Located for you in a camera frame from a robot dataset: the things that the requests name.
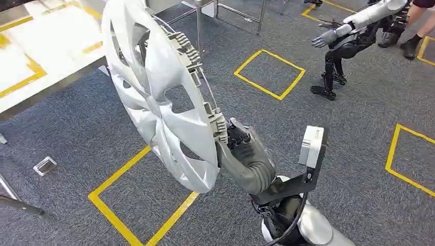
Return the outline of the companion robot grey hand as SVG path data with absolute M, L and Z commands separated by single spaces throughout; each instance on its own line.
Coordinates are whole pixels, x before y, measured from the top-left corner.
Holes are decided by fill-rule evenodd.
M 321 34 L 320 36 L 312 39 L 311 45 L 315 48 L 322 48 L 326 45 L 332 44 L 338 38 L 339 36 L 336 34 L 335 29 L 329 29 L 328 31 Z

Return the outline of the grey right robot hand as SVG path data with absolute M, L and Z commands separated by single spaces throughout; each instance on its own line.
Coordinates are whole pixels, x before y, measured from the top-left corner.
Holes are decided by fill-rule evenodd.
M 266 191 L 276 177 L 276 166 L 253 127 L 235 118 L 226 121 L 227 143 L 216 143 L 218 165 L 246 193 Z

